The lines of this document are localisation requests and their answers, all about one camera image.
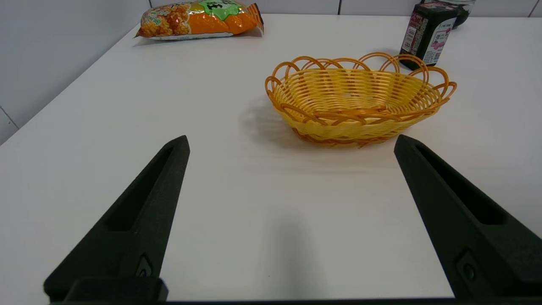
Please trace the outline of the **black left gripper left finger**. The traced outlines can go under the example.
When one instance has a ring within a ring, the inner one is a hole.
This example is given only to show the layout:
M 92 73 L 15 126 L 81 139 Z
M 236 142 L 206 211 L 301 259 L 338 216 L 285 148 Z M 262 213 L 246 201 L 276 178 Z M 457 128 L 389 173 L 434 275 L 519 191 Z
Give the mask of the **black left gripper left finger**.
M 190 155 L 186 136 L 164 145 L 47 277 L 51 302 L 161 302 L 160 271 Z

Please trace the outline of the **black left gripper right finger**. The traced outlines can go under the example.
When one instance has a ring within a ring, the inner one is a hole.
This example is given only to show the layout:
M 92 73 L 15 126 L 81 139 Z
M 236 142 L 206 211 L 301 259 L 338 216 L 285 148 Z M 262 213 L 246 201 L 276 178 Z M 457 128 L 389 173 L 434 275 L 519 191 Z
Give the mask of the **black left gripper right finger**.
M 454 296 L 540 299 L 540 237 L 421 141 L 394 153 Z

